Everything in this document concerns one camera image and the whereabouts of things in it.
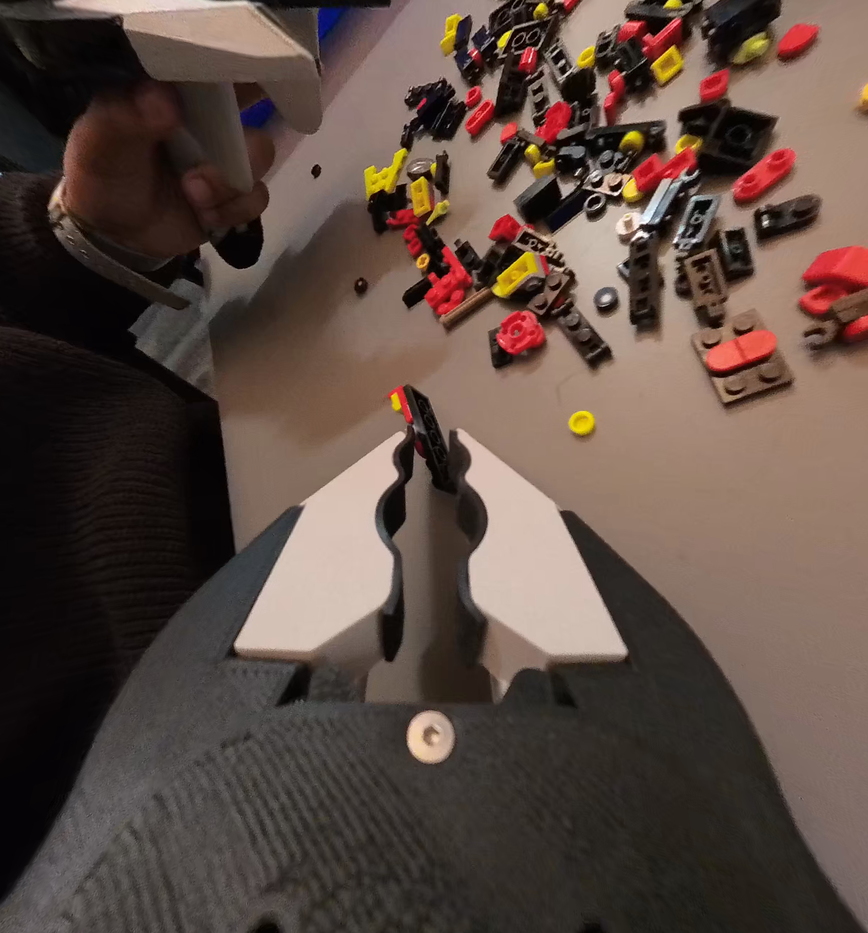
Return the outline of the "person's left forearm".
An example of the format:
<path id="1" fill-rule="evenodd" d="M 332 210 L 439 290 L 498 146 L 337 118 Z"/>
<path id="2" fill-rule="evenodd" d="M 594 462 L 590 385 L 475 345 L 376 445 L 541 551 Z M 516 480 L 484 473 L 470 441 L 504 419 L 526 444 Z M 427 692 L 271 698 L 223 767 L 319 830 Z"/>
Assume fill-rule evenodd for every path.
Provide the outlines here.
<path id="1" fill-rule="evenodd" d="M 0 174 L 0 329 L 118 356 L 151 301 L 86 268 L 59 242 L 48 204 L 57 178 Z"/>

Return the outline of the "person's left hand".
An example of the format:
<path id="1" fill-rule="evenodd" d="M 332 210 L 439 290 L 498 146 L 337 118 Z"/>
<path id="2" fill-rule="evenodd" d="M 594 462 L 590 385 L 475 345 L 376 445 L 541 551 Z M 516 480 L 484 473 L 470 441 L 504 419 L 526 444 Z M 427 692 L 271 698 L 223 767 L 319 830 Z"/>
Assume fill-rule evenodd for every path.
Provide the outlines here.
<path id="1" fill-rule="evenodd" d="M 241 192 L 211 164 L 172 168 L 166 145 L 181 128 L 171 85 L 148 80 L 94 96 L 67 138 L 68 212 L 92 233 L 152 259 L 188 254 L 212 234 L 261 217 L 275 159 L 270 135 L 243 130 L 253 187 Z"/>

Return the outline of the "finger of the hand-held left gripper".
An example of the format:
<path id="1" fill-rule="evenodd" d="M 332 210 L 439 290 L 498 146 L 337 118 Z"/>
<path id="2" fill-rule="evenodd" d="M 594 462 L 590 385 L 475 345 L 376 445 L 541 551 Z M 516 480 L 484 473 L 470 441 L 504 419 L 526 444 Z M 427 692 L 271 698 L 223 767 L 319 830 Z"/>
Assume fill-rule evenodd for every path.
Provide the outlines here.
<path id="1" fill-rule="evenodd" d="M 60 18 L 116 19 L 148 75 L 256 84 L 300 134 L 323 120 L 318 9 L 284 2 L 57 2 Z"/>

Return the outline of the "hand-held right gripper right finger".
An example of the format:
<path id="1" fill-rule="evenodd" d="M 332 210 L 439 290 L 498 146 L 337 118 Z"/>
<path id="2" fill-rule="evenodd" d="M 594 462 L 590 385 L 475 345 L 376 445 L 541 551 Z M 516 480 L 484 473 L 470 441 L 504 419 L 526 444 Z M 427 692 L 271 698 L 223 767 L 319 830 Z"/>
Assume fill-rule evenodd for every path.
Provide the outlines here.
<path id="1" fill-rule="evenodd" d="M 618 663 L 627 646 L 557 504 L 463 429 L 450 436 L 461 651 L 493 687 L 522 671 Z"/>

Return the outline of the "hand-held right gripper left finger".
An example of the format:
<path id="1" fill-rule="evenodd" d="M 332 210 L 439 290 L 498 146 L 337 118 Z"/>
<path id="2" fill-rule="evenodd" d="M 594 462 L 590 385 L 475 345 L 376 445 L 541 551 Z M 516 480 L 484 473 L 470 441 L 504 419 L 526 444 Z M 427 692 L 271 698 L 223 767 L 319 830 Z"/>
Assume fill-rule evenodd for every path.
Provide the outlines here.
<path id="1" fill-rule="evenodd" d="M 330 666 L 365 678 L 404 635 L 394 541 L 406 519 L 415 432 L 387 438 L 309 496 L 233 643 L 246 659 Z"/>

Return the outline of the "white cloth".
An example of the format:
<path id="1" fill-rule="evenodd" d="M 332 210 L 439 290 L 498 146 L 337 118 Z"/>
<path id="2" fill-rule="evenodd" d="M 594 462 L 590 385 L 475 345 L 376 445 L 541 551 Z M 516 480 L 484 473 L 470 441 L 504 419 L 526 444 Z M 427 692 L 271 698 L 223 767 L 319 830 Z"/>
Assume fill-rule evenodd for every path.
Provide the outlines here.
<path id="1" fill-rule="evenodd" d="M 184 309 L 156 304 L 148 307 L 130 328 L 141 352 L 173 374 L 217 398 L 209 325 L 213 312 L 204 287 L 179 279 L 171 290 L 187 300 Z"/>

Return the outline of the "black plate with red tile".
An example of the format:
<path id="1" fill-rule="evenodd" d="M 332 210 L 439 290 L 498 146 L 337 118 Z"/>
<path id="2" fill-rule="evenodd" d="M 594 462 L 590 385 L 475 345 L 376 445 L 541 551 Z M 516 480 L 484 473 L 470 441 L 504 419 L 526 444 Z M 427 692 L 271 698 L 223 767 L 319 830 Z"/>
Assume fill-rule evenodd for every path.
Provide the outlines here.
<path id="1" fill-rule="evenodd" d="M 731 314 L 719 327 L 697 330 L 691 345 L 726 408 L 793 384 L 776 334 L 755 309 Z"/>

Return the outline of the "pile of loose lego pieces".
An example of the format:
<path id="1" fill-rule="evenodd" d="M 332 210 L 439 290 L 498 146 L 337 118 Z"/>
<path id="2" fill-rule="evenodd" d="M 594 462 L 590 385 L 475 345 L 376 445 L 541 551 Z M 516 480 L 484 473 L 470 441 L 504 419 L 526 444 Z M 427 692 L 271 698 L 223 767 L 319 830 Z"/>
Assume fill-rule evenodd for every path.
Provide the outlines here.
<path id="1" fill-rule="evenodd" d="M 440 50 L 460 86 L 413 81 L 392 163 L 365 171 L 374 229 L 399 233 L 419 278 L 403 304 L 431 321 L 414 367 L 441 362 L 482 307 L 502 312 L 479 329 L 495 369 L 541 359 L 550 330 L 608 366 L 581 299 L 607 318 L 624 297 L 654 350 L 663 259 L 694 332 L 719 327 L 748 311 L 729 310 L 728 286 L 754 275 L 752 240 L 789 243 L 834 217 L 819 190 L 768 198 L 811 151 L 781 143 L 779 115 L 730 99 L 729 67 L 773 45 L 781 2 L 628 2 L 572 56 L 577 5 L 503 2 L 481 22 L 452 10 Z"/>

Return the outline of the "red lego claw piece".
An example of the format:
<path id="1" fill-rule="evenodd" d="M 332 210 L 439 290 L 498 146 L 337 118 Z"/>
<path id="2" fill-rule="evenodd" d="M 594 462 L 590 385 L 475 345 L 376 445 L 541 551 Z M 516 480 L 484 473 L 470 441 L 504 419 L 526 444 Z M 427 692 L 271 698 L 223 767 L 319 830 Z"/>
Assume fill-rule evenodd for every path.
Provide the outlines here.
<path id="1" fill-rule="evenodd" d="M 799 306 L 812 320 L 803 335 L 809 349 L 868 340 L 868 247 L 824 251 L 802 280 Z"/>

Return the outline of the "small lego build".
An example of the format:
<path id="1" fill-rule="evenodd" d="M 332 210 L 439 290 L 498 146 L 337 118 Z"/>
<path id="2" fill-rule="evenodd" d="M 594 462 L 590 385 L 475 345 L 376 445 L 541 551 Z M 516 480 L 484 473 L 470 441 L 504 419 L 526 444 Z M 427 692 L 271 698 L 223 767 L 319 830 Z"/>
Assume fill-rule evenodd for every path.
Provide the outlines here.
<path id="1" fill-rule="evenodd" d="M 415 448 L 425 461 L 432 484 L 440 492 L 455 495 L 456 484 L 450 468 L 450 448 L 441 430 L 432 402 L 410 384 L 401 384 L 389 393 L 393 411 L 400 413 L 415 435 Z"/>

